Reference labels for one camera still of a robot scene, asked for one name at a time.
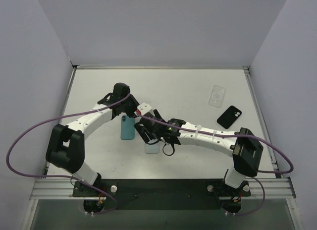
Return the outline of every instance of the white table surface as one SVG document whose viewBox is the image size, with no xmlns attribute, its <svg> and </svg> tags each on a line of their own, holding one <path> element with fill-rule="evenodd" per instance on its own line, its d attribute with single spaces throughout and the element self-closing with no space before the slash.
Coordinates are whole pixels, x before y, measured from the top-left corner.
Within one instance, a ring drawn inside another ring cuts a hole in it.
<svg viewBox="0 0 317 230">
<path fill-rule="evenodd" d="M 230 105 L 234 105 L 242 115 L 228 130 L 239 131 L 240 127 L 246 127 L 263 138 L 243 70 L 79 69 L 65 114 L 90 110 L 112 92 L 117 82 L 129 85 L 131 94 L 139 103 L 148 102 L 165 120 L 179 118 L 203 127 L 225 130 L 216 120 Z M 213 85 L 226 88 L 221 108 L 208 104 Z M 66 118 L 62 124 L 75 119 Z M 189 145 L 175 145 L 176 152 L 171 157 L 165 156 L 161 150 L 158 154 L 146 154 L 145 144 L 137 132 L 134 140 L 120 139 L 120 122 L 121 118 L 116 117 L 85 142 L 85 162 L 102 178 L 223 178 L 233 162 L 225 154 Z M 266 147 L 260 170 L 273 170 Z M 50 165 L 48 174 L 66 172 Z M 258 177 L 275 178 L 275 175 L 259 173 Z"/>
</svg>

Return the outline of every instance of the metal edge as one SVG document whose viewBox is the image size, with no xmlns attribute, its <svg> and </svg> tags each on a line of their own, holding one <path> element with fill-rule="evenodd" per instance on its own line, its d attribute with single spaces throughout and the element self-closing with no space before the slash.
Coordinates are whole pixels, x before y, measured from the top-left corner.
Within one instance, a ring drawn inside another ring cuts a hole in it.
<svg viewBox="0 0 317 230">
<path fill-rule="evenodd" d="M 244 71 L 245 74 L 250 74 L 248 65 L 244 65 L 242 68 L 243 68 L 243 71 Z"/>
<path fill-rule="evenodd" d="M 63 109 L 62 109 L 62 111 L 60 113 L 60 116 L 63 116 L 65 114 L 65 110 L 66 110 L 66 106 L 67 106 L 70 90 L 71 90 L 71 87 L 73 85 L 75 74 L 76 74 L 76 69 L 77 69 L 76 66 L 74 66 L 73 67 L 73 71 L 72 71 L 71 76 L 70 76 L 70 79 L 69 79 L 69 82 L 68 82 L 66 97 L 65 97 L 65 100 L 64 100 Z M 50 165 L 49 162 L 46 162 L 45 174 L 48 171 L 49 165 Z"/>
<path fill-rule="evenodd" d="M 304 230 L 295 199 L 286 199 L 295 230 Z"/>
<path fill-rule="evenodd" d="M 30 230 L 32 226 L 32 222 L 35 215 L 35 210 L 38 205 L 39 200 L 38 199 L 30 199 L 29 204 L 26 210 L 26 213 L 24 215 L 24 219 L 21 225 L 21 230 Z"/>
<path fill-rule="evenodd" d="M 65 110 L 66 110 L 66 105 L 67 105 L 67 102 L 68 102 L 68 98 L 69 98 L 69 94 L 70 94 L 71 87 L 72 87 L 73 82 L 74 82 L 74 78 L 75 78 L 75 74 L 76 74 L 76 69 L 77 69 L 77 68 L 74 66 L 73 71 L 72 71 L 72 74 L 71 74 L 71 77 L 70 77 L 70 80 L 69 80 L 69 83 L 68 83 L 67 93 L 66 93 L 66 97 L 65 97 L 63 109 L 62 109 L 62 111 L 61 111 L 61 116 L 64 115 Z"/>
<path fill-rule="evenodd" d="M 247 199 L 261 199 L 263 191 L 254 179 L 247 179 L 251 188 L 251 197 Z M 259 179 L 265 188 L 267 199 L 289 199 L 294 198 L 291 180 L 276 178 Z M 75 198 L 72 196 L 73 186 L 67 179 L 36 179 L 32 190 L 31 199 L 67 199 L 78 200 L 85 198 Z"/>
<path fill-rule="evenodd" d="M 257 112 L 257 115 L 258 115 L 258 118 L 259 118 L 259 121 L 260 121 L 260 125 L 261 125 L 261 129 L 262 129 L 264 138 L 265 138 L 266 141 L 271 142 L 271 140 L 269 138 L 269 134 L 268 134 L 267 128 L 266 128 L 265 120 L 263 118 L 263 115 L 262 115 L 262 112 L 261 112 L 261 108 L 260 108 L 260 105 L 259 105 L 258 100 L 257 100 L 257 96 L 256 96 L 256 94 L 254 92 L 254 88 L 253 88 L 253 85 L 252 85 L 252 82 L 251 82 L 250 74 L 246 73 L 245 76 L 246 76 L 246 80 L 247 80 L 247 83 L 248 83 L 248 86 L 249 86 L 249 89 L 250 89 L 252 100 L 253 100 L 253 103 L 254 103 L 254 106 L 256 108 L 256 112 Z M 272 163 L 276 164 L 276 158 L 275 158 L 274 151 L 270 147 L 268 147 L 268 151 L 270 153 Z"/>
<path fill-rule="evenodd" d="M 70 77 L 69 82 L 68 82 L 67 93 L 66 93 L 65 101 L 64 101 L 63 108 L 62 108 L 62 111 L 61 111 L 61 115 L 64 115 L 64 113 L 65 113 L 66 105 L 67 105 L 67 102 L 68 102 L 68 97 L 69 97 L 69 94 L 70 94 L 70 89 L 71 89 L 71 87 L 73 85 L 75 74 L 76 74 L 76 67 L 74 66 L 72 74 L 71 74 L 71 77 Z M 49 163 L 47 162 L 46 163 L 46 170 L 48 168 L 49 168 Z M 29 230 L 29 229 L 31 229 L 31 225 L 32 225 L 32 221 L 33 221 L 33 218 L 34 218 L 34 214 L 35 214 L 35 211 L 36 211 L 36 207 L 37 207 L 38 201 L 39 201 L 38 199 L 30 198 L 29 204 L 28 204 L 28 207 L 27 207 L 27 210 L 26 210 L 26 213 L 24 215 L 24 219 L 23 219 L 23 222 L 22 222 L 22 225 L 21 225 L 21 230 Z"/>
<path fill-rule="evenodd" d="M 77 69 L 195 69 L 195 70 L 243 70 L 247 66 L 106 66 L 106 65 L 78 65 Z"/>
</svg>

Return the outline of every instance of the cable tie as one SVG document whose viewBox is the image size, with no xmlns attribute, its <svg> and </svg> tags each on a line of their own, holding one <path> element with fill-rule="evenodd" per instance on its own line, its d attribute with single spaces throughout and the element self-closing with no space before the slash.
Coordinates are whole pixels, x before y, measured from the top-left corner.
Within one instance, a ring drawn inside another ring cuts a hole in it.
<svg viewBox="0 0 317 230">
<path fill-rule="evenodd" d="M 213 143 L 213 140 L 214 140 L 214 135 L 217 133 L 217 130 L 214 130 L 213 131 L 213 135 L 212 135 L 212 143 Z"/>
<path fill-rule="evenodd" d="M 100 115 L 103 115 L 103 112 L 101 112 L 100 110 L 98 110 L 98 109 L 95 109 L 95 110 L 97 110 L 97 112 L 98 112 Z"/>
<path fill-rule="evenodd" d="M 198 132 L 199 132 L 199 130 L 201 130 L 201 129 L 202 129 L 202 126 L 201 126 L 201 125 L 197 125 L 197 129 L 196 129 L 196 131 L 195 131 L 195 136 L 194 136 L 196 146 L 198 146 L 198 143 L 197 143 Z"/>
</svg>

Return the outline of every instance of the teal smartphone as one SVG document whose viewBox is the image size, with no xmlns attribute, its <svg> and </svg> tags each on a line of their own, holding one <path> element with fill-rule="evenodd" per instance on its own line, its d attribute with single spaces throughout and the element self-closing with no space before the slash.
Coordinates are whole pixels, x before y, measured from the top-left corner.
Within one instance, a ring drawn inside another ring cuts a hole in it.
<svg viewBox="0 0 317 230">
<path fill-rule="evenodd" d="M 121 140 L 134 139 L 134 118 L 127 115 L 121 117 Z"/>
</svg>

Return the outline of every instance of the clear phone case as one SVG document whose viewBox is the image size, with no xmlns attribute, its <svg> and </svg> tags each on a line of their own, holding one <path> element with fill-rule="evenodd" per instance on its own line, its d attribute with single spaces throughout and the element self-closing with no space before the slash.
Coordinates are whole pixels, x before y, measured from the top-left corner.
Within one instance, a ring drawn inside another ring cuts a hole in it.
<svg viewBox="0 0 317 230">
<path fill-rule="evenodd" d="M 224 87 L 214 85 L 209 97 L 208 104 L 216 108 L 220 108 L 222 105 L 222 101 L 223 101 L 225 93 L 226 93 L 226 89 Z"/>
</svg>

